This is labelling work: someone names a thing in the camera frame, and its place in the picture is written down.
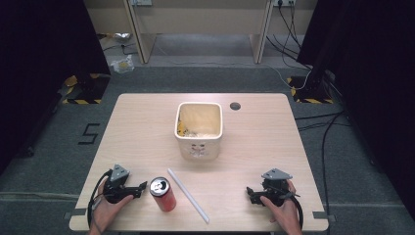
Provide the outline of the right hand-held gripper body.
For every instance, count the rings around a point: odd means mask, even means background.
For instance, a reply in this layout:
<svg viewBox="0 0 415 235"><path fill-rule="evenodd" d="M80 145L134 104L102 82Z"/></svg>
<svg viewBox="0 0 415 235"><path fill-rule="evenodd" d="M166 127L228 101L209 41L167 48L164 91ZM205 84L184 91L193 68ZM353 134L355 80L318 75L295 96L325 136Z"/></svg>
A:
<svg viewBox="0 0 415 235"><path fill-rule="evenodd" d="M261 177L263 178L261 185L265 192L265 197L274 205L280 207L290 192L287 180L293 177L278 168L268 170Z"/></svg>

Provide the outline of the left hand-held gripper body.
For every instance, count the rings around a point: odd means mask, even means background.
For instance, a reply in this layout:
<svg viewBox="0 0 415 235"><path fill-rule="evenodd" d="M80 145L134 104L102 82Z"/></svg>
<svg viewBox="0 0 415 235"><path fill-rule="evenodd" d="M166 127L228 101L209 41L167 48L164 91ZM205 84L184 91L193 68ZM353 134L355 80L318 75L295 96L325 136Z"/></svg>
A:
<svg viewBox="0 0 415 235"><path fill-rule="evenodd" d="M117 204L128 195L132 195L134 191L140 191L138 186L126 187L125 182L129 176L129 170L119 164L112 169L110 176L105 182L103 195L111 204Z"/></svg>

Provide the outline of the red drink can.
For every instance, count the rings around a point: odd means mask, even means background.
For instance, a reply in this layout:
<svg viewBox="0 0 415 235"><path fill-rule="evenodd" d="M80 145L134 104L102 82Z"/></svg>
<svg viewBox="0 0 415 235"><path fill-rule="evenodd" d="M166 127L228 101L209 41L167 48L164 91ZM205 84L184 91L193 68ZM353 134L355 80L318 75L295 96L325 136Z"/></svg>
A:
<svg viewBox="0 0 415 235"><path fill-rule="evenodd" d="M171 212L176 207L170 182L165 177L156 177L151 181L150 193L162 212Z"/></svg>

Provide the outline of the white straw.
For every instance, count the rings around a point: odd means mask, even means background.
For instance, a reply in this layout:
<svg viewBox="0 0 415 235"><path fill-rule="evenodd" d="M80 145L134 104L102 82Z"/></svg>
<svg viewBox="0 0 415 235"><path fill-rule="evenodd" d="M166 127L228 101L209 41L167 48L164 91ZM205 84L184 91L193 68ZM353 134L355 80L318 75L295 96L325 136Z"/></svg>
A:
<svg viewBox="0 0 415 235"><path fill-rule="evenodd" d="M191 195L191 193L188 191L188 189L185 187L183 182L179 179L179 177L175 174L175 172L171 169L167 169L168 174L170 177L175 181L175 183L178 185L178 187L181 189L185 197L189 200L191 205L195 208L195 210L198 212L198 214L201 216L203 221L206 224L209 224L210 219L208 215L205 213L205 211L202 209L202 207L198 204L198 202L195 200L195 198Z"/></svg>

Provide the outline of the white square bin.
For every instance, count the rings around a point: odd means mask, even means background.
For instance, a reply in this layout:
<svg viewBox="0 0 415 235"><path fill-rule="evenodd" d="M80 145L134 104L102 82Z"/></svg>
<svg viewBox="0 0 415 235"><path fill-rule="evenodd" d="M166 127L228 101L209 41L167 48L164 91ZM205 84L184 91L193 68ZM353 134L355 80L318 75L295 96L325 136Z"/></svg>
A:
<svg viewBox="0 0 415 235"><path fill-rule="evenodd" d="M217 103L181 103L177 109L174 135L183 159L215 160L223 135L222 107Z"/></svg>

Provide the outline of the person's left hand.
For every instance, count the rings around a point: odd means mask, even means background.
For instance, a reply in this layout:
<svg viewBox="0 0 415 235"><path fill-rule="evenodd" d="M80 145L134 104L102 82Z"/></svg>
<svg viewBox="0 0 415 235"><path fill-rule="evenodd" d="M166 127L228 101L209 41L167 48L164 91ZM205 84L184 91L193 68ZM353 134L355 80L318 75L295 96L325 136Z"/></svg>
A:
<svg viewBox="0 0 415 235"><path fill-rule="evenodd" d="M117 214L122 210L124 206L133 200L131 195L126 196L117 204L109 203L104 196L103 192L105 183L102 182L98 188L97 198L93 202L93 211L91 218L91 225L88 231L88 235L102 235L105 230L113 223Z"/></svg>

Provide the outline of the person's right hand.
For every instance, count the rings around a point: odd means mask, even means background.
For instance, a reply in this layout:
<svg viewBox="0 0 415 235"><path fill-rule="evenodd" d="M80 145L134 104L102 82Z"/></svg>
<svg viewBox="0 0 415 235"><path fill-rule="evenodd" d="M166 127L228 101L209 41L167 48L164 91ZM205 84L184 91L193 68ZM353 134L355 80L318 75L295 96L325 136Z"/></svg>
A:
<svg viewBox="0 0 415 235"><path fill-rule="evenodd" d="M277 223L288 235L301 234L298 210L291 199L286 199L280 207L274 205L266 197L261 196L260 200L271 211L269 219L271 223Z"/></svg>

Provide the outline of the grey tape strip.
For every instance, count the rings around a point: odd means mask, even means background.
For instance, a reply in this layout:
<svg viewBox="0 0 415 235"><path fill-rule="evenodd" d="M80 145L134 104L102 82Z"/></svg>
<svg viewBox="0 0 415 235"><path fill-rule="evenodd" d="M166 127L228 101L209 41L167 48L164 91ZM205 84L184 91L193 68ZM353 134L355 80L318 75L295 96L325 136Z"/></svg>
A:
<svg viewBox="0 0 415 235"><path fill-rule="evenodd" d="M73 209L64 213L63 219L70 220L73 216L86 215L87 209Z"/></svg>
<svg viewBox="0 0 415 235"><path fill-rule="evenodd" d="M336 222L336 217L333 214L327 214L325 211L313 211L314 219L327 219L329 222Z"/></svg>

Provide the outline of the yellow and white bin scraps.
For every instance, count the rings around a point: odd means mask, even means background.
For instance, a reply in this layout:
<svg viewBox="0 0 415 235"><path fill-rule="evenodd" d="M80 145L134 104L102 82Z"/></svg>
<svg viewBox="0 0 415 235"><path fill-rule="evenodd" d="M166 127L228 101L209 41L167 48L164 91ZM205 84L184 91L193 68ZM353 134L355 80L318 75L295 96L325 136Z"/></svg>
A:
<svg viewBox="0 0 415 235"><path fill-rule="evenodd" d="M217 135L217 131L213 126L187 123L182 120L177 122L176 133L181 137L208 137Z"/></svg>

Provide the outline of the stand base with hazard tape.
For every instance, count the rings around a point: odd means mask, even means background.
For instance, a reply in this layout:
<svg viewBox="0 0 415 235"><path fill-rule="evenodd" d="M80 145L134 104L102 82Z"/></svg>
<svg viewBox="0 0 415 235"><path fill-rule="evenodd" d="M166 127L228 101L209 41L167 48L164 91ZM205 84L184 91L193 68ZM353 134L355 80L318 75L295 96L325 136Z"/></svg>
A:
<svg viewBox="0 0 415 235"><path fill-rule="evenodd" d="M291 76L287 79L291 95L297 103L332 104L333 99L327 90L320 84L317 88L308 88L305 85L305 76Z"/></svg>
<svg viewBox="0 0 415 235"><path fill-rule="evenodd" d="M68 91L64 104L100 104L111 77L106 74L91 73L88 82L80 82L75 75L67 78L64 85Z"/></svg>

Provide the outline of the clear plastic bag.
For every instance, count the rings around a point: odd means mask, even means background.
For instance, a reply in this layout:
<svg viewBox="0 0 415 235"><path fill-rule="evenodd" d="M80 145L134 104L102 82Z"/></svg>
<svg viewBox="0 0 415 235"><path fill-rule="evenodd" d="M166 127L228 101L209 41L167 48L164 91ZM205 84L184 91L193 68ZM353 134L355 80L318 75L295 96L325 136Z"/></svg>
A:
<svg viewBox="0 0 415 235"><path fill-rule="evenodd" d="M131 55L128 55L126 58L122 60L112 61L111 66L117 73L126 73L133 71L135 69Z"/></svg>

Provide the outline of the black curtain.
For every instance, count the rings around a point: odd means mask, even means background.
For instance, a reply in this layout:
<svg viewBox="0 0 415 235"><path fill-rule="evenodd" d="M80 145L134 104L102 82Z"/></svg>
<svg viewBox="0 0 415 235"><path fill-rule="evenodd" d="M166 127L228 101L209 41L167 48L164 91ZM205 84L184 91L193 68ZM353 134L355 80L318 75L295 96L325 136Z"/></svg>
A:
<svg viewBox="0 0 415 235"><path fill-rule="evenodd" d="M415 220L415 0L317 0L298 61L335 75L371 157Z"/></svg>
<svg viewBox="0 0 415 235"><path fill-rule="evenodd" d="M109 72L84 0L0 0L0 174L65 79Z"/></svg>

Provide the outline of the crumpled silver bag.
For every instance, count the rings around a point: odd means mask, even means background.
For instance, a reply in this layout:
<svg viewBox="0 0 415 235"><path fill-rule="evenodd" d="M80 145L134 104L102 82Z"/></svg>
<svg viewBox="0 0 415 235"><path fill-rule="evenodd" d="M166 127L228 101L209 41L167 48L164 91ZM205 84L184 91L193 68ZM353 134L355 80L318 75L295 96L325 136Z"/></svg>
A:
<svg viewBox="0 0 415 235"><path fill-rule="evenodd" d="M131 38L128 32L117 32L113 34L113 39L119 43L125 43Z"/></svg>

